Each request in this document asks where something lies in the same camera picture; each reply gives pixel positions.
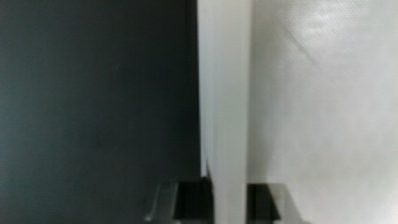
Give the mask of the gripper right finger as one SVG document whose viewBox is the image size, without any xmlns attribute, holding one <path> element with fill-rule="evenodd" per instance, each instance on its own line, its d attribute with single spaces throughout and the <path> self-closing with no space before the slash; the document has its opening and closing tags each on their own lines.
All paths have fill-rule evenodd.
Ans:
<svg viewBox="0 0 398 224">
<path fill-rule="evenodd" d="M 283 183 L 251 183 L 248 186 L 248 224 L 312 224 Z"/>
</svg>

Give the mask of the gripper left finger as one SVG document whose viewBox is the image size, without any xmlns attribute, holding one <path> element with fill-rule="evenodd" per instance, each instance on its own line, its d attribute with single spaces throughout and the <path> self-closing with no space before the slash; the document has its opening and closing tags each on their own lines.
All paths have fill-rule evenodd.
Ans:
<svg viewBox="0 0 398 224">
<path fill-rule="evenodd" d="M 159 185 L 145 224 L 214 224 L 210 181 L 168 182 Z"/>
</svg>

